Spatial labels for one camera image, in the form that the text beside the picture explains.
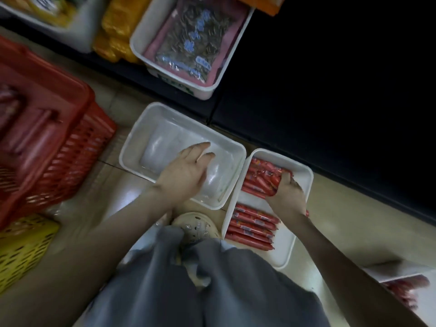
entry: gray pants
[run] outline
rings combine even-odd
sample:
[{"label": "gray pants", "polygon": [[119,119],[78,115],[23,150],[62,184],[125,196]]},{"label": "gray pants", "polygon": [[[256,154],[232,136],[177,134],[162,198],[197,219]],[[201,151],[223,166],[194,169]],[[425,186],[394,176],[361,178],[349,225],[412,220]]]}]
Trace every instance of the gray pants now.
[{"label": "gray pants", "polygon": [[206,285],[198,291],[176,264],[183,231],[167,226],[156,237],[154,248],[140,251],[95,298],[85,326],[329,326],[314,293],[252,251],[218,239],[184,249],[183,262]]}]

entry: person's left hand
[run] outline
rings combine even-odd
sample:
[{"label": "person's left hand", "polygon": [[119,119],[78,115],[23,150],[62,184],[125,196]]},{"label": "person's left hand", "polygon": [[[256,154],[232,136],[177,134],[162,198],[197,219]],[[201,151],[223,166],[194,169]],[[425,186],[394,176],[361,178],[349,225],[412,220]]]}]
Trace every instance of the person's left hand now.
[{"label": "person's left hand", "polygon": [[200,191],[206,180],[207,167],[215,157],[214,153],[201,156],[210,145],[210,142],[203,142],[182,150],[161,172],[154,187],[165,195],[172,206],[194,197]]}]

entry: person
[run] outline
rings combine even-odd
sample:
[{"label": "person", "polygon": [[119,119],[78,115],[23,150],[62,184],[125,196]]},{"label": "person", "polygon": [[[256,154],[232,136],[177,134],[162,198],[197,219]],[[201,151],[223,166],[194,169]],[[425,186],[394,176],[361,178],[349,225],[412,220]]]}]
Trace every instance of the person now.
[{"label": "person", "polygon": [[[198,290],[176,262],[183,231],[172,226],[161,228],[152,250],[114,274],[150,226],[199,192],[215,156],[203,154],[209,146],[181,151],[149,190],[9,288],[0,297],[0,326],[71,326],[90,302],[86,326],[328,326],[313,293],[224,240],[186,248],[198,276],[209,280]],[[307,249],[350,326],[425,326],[305,217],[303,192],[288,173],[267,201]]]}]

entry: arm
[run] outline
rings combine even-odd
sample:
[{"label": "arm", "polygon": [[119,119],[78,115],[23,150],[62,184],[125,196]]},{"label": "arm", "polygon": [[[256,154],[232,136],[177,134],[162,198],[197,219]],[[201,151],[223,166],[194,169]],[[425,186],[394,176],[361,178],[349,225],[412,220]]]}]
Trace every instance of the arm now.
[{"label": "arm", "polygon": [[79,243],[48,256],[0,297],[0,326],[71,326],[128,250],[166,211],[194,196],[206,179],[210,143],[183,150],[156,184]]},{"label": "arm", "polygon": [[426,326],[317,230],[305,216],[304,194],[289,173],[267,200],[307,249],[351,327]]}]

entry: forearm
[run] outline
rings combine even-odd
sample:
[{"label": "forearm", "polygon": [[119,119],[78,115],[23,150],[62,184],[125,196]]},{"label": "forearm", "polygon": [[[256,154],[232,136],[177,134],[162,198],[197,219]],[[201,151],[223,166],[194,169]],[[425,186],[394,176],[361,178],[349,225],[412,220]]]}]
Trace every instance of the forearm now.
[{"label": "forearm", "polygon": [[286,226],[307,249],[351,327],[425,326],[342,254],[308,219]]},{"label": "forearm", "polygon": [[0,325],[71,326],[132,245],[170,205],[153,188],[79,243],[44,259],[0,297]]}]

